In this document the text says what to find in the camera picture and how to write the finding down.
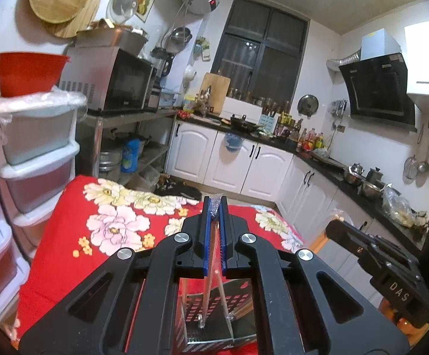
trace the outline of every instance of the blue bottle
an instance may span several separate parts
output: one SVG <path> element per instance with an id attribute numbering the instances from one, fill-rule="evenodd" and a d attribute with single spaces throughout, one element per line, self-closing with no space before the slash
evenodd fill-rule
<path id="1" fill-rule="evenodd" d="M 137 159 L 139 157 L 140 140 L 135 138 L 128 141 L 123 149 L 123 161 L 121 162 L 121 172 L 132 173 L 137 169 Z"/>

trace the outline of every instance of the red floral tablecloth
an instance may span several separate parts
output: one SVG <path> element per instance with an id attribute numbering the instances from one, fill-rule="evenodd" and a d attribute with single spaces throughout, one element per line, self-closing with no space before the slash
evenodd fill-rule
<path id="1" fill-rule="evenodd" d="M 153 248 L 181 230 L 185 218 L 199 214 L 203 203 L 183 197 L 160 197 L 133 191 L 93 177 L 77 176 L 67 185 L 48 220 L 27 282 L 19 292 L 11 339 L 19 339 L 41 316 L 121 247 Z M 295 252 L 302 240 L 275 211 L 263 206 L 229 206 L 249 230 L 277 249 Z M 189 280 L 188 293 L 200 293 L 202 281 Z M 242 353 L 256 353 L 245 346 Z"/>

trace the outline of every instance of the window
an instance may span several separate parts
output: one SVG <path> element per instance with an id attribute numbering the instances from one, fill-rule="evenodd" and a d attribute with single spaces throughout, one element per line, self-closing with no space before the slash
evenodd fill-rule
<path id="1" fill-rule="evenodd" d="M 278 9 L 234 0 L 214 58 L 212 73 L 231 79 L 230 87 L 279 105 L 292 103 L 307 22 Z"/>

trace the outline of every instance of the black countertop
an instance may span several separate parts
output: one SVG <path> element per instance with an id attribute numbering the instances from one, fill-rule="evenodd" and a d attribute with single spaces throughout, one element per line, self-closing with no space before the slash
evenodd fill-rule
<path id="1" fill-rule="evenodd" d="M 393 220 L 391 220 L 382 210 L 382 201 L 371 201 L 365 197 L 359 195 L 359 189 L 350 186 L 348 183 L 343 181 L 343 176 L 337 169 L 322 163 L 306 152 L 297 152 L 295 148 L 285 144 L 282 140 L 272 138 L 265 139 L 260 137 L 257 133 L 243 133 L 238 130 L 231 129 L 230 126 L 224 124 L 215 124 L 211 122 L 205 122 L 196 118 L 188 118 L 182 120 L 187 123 L 200 125 L 202 127 L 218 130 L 225 133 L 232 133 L 239 135 L 246 140 L 254 141 L 257 143 L 270 145 L 286 152 L 290 152 L 297 156 L 299 159 L 307 163 L 311 168 L 317 170 L 325 178 L 331 181 L 337 186 L 346 196 L 354 201 L 359 207 L 361 207 L 370 217 L 376 219 L 382 224 L 403 246 L 415 256 L 418 256 L 424 243 L 424 236 L 416 232 L 415 230 L 404 227 Z"/>

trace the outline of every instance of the metal screw cap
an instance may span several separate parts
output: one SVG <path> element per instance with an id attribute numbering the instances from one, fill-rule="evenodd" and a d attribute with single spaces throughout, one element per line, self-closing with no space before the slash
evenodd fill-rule
<path id="1" fill-rule="evenodd" d="M 309 249 L 301 249 L 301 250 L 298 252 L 298 257 L 299 257 L 301 260 L 305 260 L 305 261 L 312 260 L 312 258 L 313 258 L 313 253 L 312 253 Z"/>
<path id="2" fill-rule="evenodd" d="M 117 251 L 117 257 L 121 260 L 129 259 L 132 256 L 132 251 L 129 248 L 122 248 Z"/>
<path id="3" fill-rule="evenodd" d="M 190 235 L 184 232 L 179 232 L 175 235 L 174 239 L 177 243 L 185 243 L 186 241 L 189 241 Z"/>
<path id="4" fill-rule="evenodd" d="M 255 235 L 253 235 L 251 233 L 245 233 L 241 236 L 241 240 L 244 243 L 250 244 L 250 243 L 254 243 L 257 240 L 257 238 L 255 237 Z"/>

